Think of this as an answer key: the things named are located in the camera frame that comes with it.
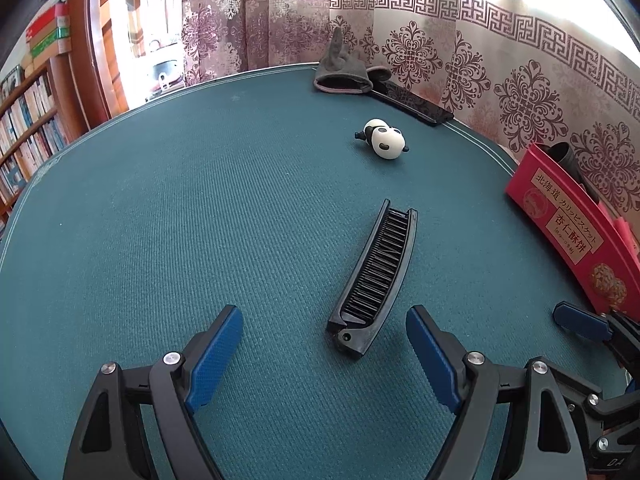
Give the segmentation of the patterned purple curtain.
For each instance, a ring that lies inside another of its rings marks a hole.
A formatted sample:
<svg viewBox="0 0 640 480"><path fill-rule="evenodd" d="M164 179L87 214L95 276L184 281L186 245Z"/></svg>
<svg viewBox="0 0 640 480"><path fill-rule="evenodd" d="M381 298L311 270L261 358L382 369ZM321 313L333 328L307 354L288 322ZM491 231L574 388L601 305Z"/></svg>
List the patterned purple curtain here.
<svg viewBox="0 0 640 480"><path fill-rule="evenodd" d="M521 158L572 144L639 223L639 55L602 0L182 0L186 80L316 62L334 30L366 65Z"/></svg>

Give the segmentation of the stacked colourful boxes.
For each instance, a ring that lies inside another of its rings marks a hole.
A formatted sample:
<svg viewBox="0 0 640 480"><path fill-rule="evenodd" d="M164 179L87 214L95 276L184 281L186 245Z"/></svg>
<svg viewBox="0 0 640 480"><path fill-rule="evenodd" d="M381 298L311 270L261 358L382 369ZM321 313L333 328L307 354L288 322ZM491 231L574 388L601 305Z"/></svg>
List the stacked colourful boxes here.
<svg viewBox="0 0 640 480"><path fill-rule="evenodd" d="M36 58L55 41L70 38L70 11L60 0L36 17L25 32L29 54Z"/></svg>

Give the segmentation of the red pink storage box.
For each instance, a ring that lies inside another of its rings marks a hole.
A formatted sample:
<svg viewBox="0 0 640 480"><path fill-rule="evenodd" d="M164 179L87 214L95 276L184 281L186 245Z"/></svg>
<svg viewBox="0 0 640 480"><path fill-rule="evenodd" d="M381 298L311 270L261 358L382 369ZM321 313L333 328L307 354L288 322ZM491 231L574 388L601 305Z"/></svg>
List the red pink storage box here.
<svg viewBox="0 0 640 480"><path fill-rule="evenodd" d="M596 204L542 149L529 145L506 194L548 238L597 313L639 319L639 256Z"/></svg>

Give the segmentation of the wooden bookshelf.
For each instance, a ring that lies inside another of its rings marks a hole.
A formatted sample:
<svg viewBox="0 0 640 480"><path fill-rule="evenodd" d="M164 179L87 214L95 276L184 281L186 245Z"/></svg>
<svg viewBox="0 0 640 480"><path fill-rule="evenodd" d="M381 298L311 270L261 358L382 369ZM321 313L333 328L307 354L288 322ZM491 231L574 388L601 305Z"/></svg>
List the wooden bookshelf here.
<svg viewBox="0 0 640 480"><path fill-rule="evenodd" d="M1 103L1 226L32 177L88 131L66 54L49 58Z"/></svg>

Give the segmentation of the wooden door frame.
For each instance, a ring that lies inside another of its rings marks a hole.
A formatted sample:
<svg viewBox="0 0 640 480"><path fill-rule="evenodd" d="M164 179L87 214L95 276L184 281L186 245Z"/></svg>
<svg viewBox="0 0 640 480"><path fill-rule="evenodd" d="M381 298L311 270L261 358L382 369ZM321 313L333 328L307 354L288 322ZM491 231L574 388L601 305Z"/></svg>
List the wooden door frame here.
<svg viewBox="0 0 640 480"><path fill-rule="evenodd" d="M93 129L142 103L137 59L144 53L141 0L67 0L70 66Z"/></svg>

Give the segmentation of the dark grey glove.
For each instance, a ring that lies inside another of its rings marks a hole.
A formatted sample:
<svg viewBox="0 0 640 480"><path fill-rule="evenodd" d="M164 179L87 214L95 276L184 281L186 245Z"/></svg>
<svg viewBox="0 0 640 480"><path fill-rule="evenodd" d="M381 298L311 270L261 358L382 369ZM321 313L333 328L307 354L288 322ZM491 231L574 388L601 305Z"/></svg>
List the dark grey glove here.
<svg viewBox="0 0 640 480"><path fill-rule="evenodd" d="M360 58L350 54L342 30L336 28L316 70L314 88L326 93L367 94L391 76L388 68L367 67Z"/></svg>

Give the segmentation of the pink foam curler stick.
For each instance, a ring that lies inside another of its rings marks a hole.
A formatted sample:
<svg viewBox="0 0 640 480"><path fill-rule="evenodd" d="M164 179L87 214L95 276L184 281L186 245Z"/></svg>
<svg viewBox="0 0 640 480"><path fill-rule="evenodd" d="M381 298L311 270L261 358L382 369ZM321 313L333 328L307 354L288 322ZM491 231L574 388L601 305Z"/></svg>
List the pink foam curler stick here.
<svg viewBox="0 0 640 480"><path fill-rule="evenodd" d="M620 236L620 239L623 241L631 255L634 257L638 256L639 249L636 243L636 239L634 238L634 234L632 234L629 223L623 217L613 217L612 214L608 211L608 207L605 203L600 200L598 203L598 207L602 214L605 215L605 218L608 219L608 222L612 224L612 227Z"/></svg>

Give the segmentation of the black folding comb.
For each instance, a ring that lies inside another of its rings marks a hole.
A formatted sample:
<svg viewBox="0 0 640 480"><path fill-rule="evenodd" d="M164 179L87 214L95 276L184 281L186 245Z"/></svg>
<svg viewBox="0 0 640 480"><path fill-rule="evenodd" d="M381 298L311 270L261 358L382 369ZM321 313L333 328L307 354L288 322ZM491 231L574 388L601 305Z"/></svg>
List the black folding comb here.
<svg viewBox="0 0 640 480"><path fill-rule="evenodd" d="M361 359L380 332L399 294L411 260L418 212L383 200L352 274L326 322L335 348Z"/></svg>

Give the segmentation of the panda figurine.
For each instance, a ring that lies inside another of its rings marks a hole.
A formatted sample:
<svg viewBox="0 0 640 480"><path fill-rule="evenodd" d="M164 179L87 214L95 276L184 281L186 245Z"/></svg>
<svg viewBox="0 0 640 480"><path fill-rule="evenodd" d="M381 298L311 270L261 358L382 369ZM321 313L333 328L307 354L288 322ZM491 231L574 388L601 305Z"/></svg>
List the panda figurine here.
<svg viewBox="0 0 640 480"><path fill-rule="evenodd" d="M370 119L354 137L366 142L374 154L382 159L398 159L401 154L409 151L402 132L382 119Z"/></svg>

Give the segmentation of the black notebook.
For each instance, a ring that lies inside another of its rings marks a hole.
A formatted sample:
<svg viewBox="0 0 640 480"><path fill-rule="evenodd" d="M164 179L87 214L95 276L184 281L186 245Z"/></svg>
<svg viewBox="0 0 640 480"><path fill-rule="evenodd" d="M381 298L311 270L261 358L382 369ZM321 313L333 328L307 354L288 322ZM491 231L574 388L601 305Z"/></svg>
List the black notebook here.
<svg viewBox="0 0 640 480"><path fill-rule="evenodd" d="M370 95L430 126L438 126L454 119L454 114L449 110L423 99L422 96L418 96L390 80L376 82Z"/></svg>

